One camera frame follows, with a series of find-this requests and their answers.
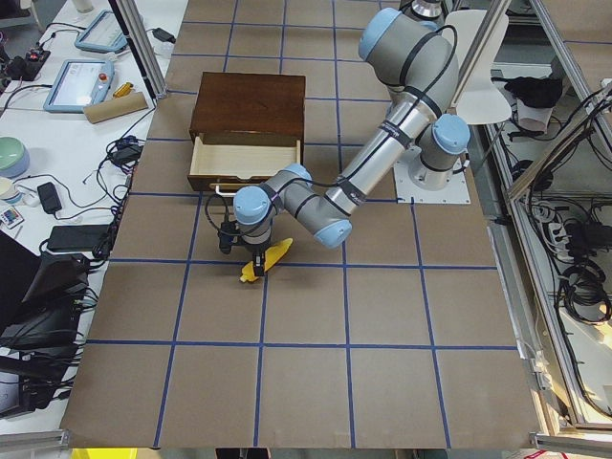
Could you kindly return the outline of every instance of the cardboard tube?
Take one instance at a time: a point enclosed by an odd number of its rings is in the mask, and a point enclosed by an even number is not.
[[[113,98],[95,105],[88,105],[83,108],[83,113],[89,122],[96,124],[144,108],[148,108],[144,95],[142,93],[132,93],[122,98]]]

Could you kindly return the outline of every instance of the table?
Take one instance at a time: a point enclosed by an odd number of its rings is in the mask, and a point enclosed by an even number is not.
[[[103,0],[94,0],[93,3],[94,11],[86,15],[80,15],[72,2],[66,2],[55,20],[86,26],[96,17],[98,12],[109,8]],[[186,1],[175,0],[172,9],[167,7],[167,2],[164,0],[141,0],[137,3],[145,27],[162,27],[174,34],[178,32]],[[64,27],[52,26],[43,35],[42,40],[48,38],[53,30],[62,28]],[[47,49],[51,50],[52,55],[43,67],[40,78],[35,82],[36,84],[52,84],[56,72],[66,58],[99,57],[99,55],[85,53],[77,49],[74,46],[75,36],[75,33],[58,33],[56,38],[49,42]],[[158,56],[158,61],[165,72],[169,59]],[[142,78],[131,55],[119,58],[116,62],[116,71],[117,75],[111,93],[125,81],[132,81],[136,90],[143,91],[146,94]],[[18,87],[18,82],[14,81],[8,90],[12,91],[16,87]],[[107,143],[117,139],[146,112],[141,111],[93,125],[85,119],[84,115],[50,114],[43,111],[42,104],[46,96],[47,90],[23,91],[16,95],[11,101],[10,108],[2,115],[0,136],[16,137],[27,146],[31,155],[31,166],[26,174],[53,174],[71,189],[75,200],[79,204],[93,202],[102,195],[102,191],[91,173],[104,158]],[[4,105],[7,97],[8,94],[5,94],[0,98],[2,105]],[[131,133],[139,138],[144,138],[150,122],[151,116],[149,115]],[[102,169],[102,176],[111,189],[116,185],[124,184],[126,180],[124,174],[109,164]],[[47,181],[49,181],[48,178],[32,179],[24,182],[24,184],[36,186]],[[59,216],[77,213],[80,209],[70,205],[65,190],[61,186],[57,186],[57,190],[64,204],[64,209],[59,212]],[[108,206],[109,204],[110,200],[100,203],[101,206]],[[23,213],[26,221],[21,225],[17,240],[31,251],[38,253],[38,245],[42,240],[49,237],[52,226],[58,224],[58,222],[52,215],[45,214],[41,207],[27,208],[21,206],[19,210]],[[79,223],[99,224],[108,223],[110,220],[110,212],[92,211],[84,214]],[[18,230],[6,230],[6,233],[14,237]],[[104,272],[105,267],[89,277],[91,287],[97,292],[101,289]],[[79,324],[81,333],[87,334],[91,318],[91,313],[84,314],[81,317]],[[0,420],[0,434],[56,429],[59,427],[66,403],[66,401],[54,401],[45,410],[38,410],[10,420]]]
[[[468,206],[400,205],[388,174],[336,250],[282,215],[294,245],[254,284],[186,182],[203,71],[306,75],[304,162],[333,180],[388,107],[357,56],[379,8],[189,2],[62,422],[75,446],[513,449],[539,430],[470,178]]]

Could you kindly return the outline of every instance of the white desk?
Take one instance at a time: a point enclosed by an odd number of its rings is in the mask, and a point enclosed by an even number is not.
[[[55,22],[86,27],[100,11],[110,9],[105,0],[93,0],[93,3],[94,11],[83,15],[77,13],[72,2],[67,1],[55,18]],[[185,12],[186,0],[172,0],[171,2],[168,0],[137,0],[137,4],[147,29],[161,27],[177,35]],[[46,40],[53,31],[60,29],[68,28],[53,25],[45,32],[40,41]],[[61,64],[67,58],[99,58],[101,56],[77,49],[74,46],[76,36],[76,33],[57,33],[56,37],[45,46],[45,49],[51,51],[51,56],[42,68],[38,79],[35,82],[23,83],[23,85],[53,84]],[[150,38],[154,47],[159,46],[158,40],[152,36]],[[158,56],[158,62],[165,74],[169,59]],[[152,106],[131,53],[127,53],[115,62],[115,70],[115,79],[107,98],[110,98],[118,86],[130,81],[134,84],[136,91],[145,93],[149,106]],[[8,91],[18,86],[18,82],[14,81]],[[39,88],[22,91],[16,95],[11,100],[9,109],[1,117],[0,137],[16,137],[30,151],[31,165],[23,176],[53,174],[71,190],[78,204],[94,202],[103,192],[96,182],[95,174],[91,176],[90,174],[97,169],[98,164],[104,158],[106,145],[119,138],[146,111],[142,110],[114,120],[91,124],[82,114],[51,114],[43,111],[42,105],[47,94],[47,89]],[[9,94],[5,94],[0,98],[2,106],[8,96]],[[147,116],[130,131],[130,134],[144,139],[151,119],[152,115]],[[110,164],[106,164],[102,169],[102,176],[109,189],[124,184],[126,179],[125,175]],[[31,179],[22,184],[35,188],[48,181],[48,178]],[[62,186],[55,185],[63,205],[63,210],[58,213],[59,217],[74,215],[82,210],[70,203],[66,190]],[[111,200],[107,198],[98,203],[96,207],[109,207],[111,204]],[[21,229],[6,230],[6,233],[14,236],[20,230],[17,240],[38,254],[40,242],[49,237],[53,226],[61,223],[57,222],[52,215],[44,213],[40,206],[36,208],[20,206],[19,211],[25,218],[25,222],[20,225]],[[111,220],[112,215],[108,210],[96,210],[83,214],[78,223],[103,224]],[[63,223],[74,224],[75,222],[65,221]],[[97,292],[101,289],[104,271],[104,269],[98,270],[89,276],[90,285]],[[93,313],[85,313],[81,316],[79,324],[81,333],[86,334],[89,330],[92,315]],[[0,348],[0,354],[6,354],[6,352],[6,349]],[[0,420],[0,435],[57,429],[66,404],[67,401],[53,401],[44,410]]]

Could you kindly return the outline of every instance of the yellow object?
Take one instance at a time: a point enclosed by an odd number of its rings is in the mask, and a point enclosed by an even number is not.
[[[117,88],[117,91],[113,93],[113,98],[121,98],[123,96],[127,96],[128,94],[130,94],[133,87],[134,85],[129,81],[127,83],[123,83],[119,88]]]
[[[266,262],[264,263],[264,272],[267,272],[272,266],[274,266],[278,260],[280,260],[285,253],[289,250],[289,247],[294,243],[294,240],[289,237],[277,242],[273,246],[266,250]],[[243,269],[242,275],[240,276],[240,282],[254,282],[259,277],[255,275],[252,268],[252,261],[249,262]]]
[[[136,459],[137,448],[75,448],[71,459]]]

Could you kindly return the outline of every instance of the green bowl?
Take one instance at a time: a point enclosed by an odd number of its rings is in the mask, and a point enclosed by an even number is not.
[[[30,155],[22,142],[13,137],[0,137],[0,176],[16,177],[30,165]]]

